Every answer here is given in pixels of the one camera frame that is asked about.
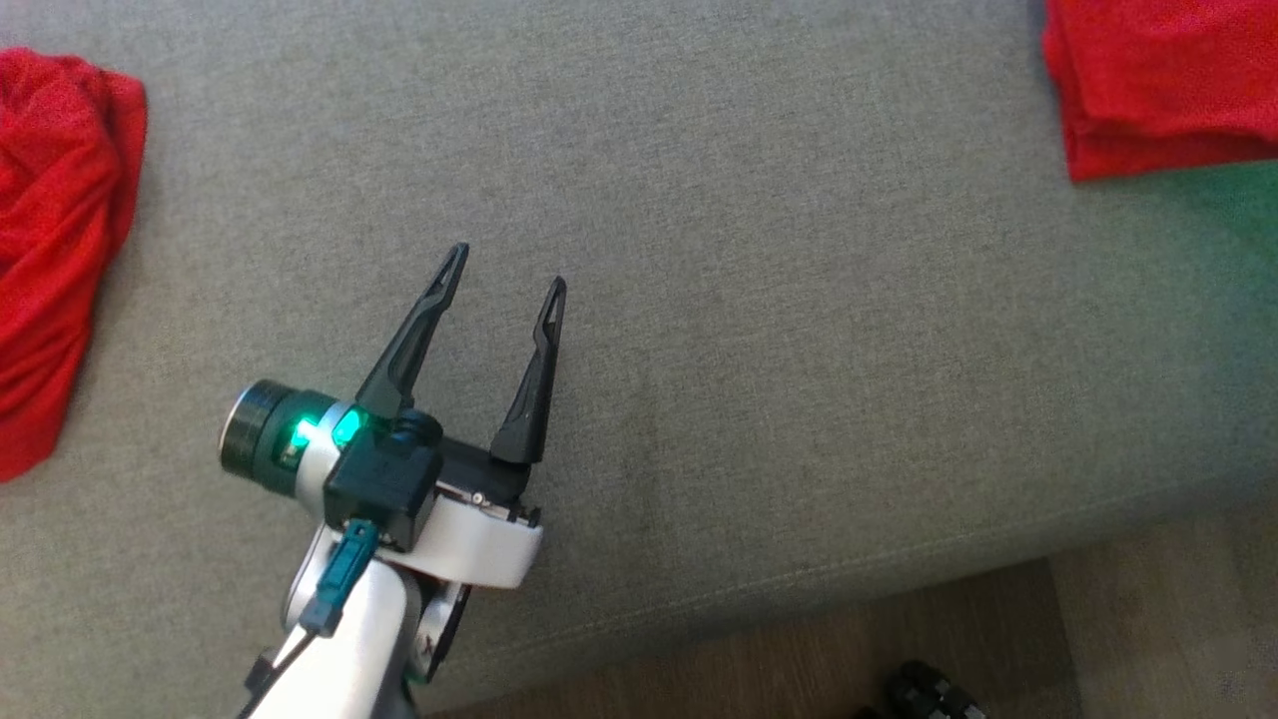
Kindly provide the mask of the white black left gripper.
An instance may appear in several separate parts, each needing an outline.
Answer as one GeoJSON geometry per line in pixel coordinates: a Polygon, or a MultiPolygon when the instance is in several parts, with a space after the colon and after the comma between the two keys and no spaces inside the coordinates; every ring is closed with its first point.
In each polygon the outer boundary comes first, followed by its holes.
{"type": "MultiPolygon", "coordinates": [[[[383,347],[354,396],[364,412],[394,419],[415,406],[412,391],[435,329],[459,289],[469,252],[470,245],[456,243],[443,255],[435,278],[383,347]]],[[[481,587],[512,590],[523,584],[544,527],[539,511],[521,504],[521,496],[529,465],[544,453],[566,298],[567,284],[557,275],[530,333],[534,352],[489,446],[493,458],[482,447],[443,438],[435,501],[415,547],[397,556],[403,568],[481,587]]]]}

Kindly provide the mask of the red white basketball jersey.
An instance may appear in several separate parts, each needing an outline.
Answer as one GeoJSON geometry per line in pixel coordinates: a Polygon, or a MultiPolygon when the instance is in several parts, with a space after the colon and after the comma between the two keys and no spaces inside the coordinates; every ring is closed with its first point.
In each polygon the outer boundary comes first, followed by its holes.
{"type": "Polygon", "coordinates": [[[0,50],[0,483],[50,458],[132,234],[148,133],[141,79],[0,50]]]}

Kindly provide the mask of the folded plain red garment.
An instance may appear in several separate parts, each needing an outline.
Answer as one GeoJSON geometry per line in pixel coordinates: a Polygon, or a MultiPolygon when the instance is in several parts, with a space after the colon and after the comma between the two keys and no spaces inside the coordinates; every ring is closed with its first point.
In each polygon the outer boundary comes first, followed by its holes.
{"type": "Polygon", "coordinates": [[[1278,160],[1278,0],[1044,0],[1068,179],[1278,160]]]}

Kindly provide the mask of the black ridged wheel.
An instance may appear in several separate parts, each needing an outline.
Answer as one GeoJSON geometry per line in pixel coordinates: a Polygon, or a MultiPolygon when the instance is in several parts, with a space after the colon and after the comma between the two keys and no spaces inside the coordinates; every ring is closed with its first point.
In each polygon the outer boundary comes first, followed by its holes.
{"type": "Polygon", "coordinates": [[[883,706],[863,706],[851,719],[989,719],[966,690],[921,660],[910,660],[886,676],[883,706]]]}

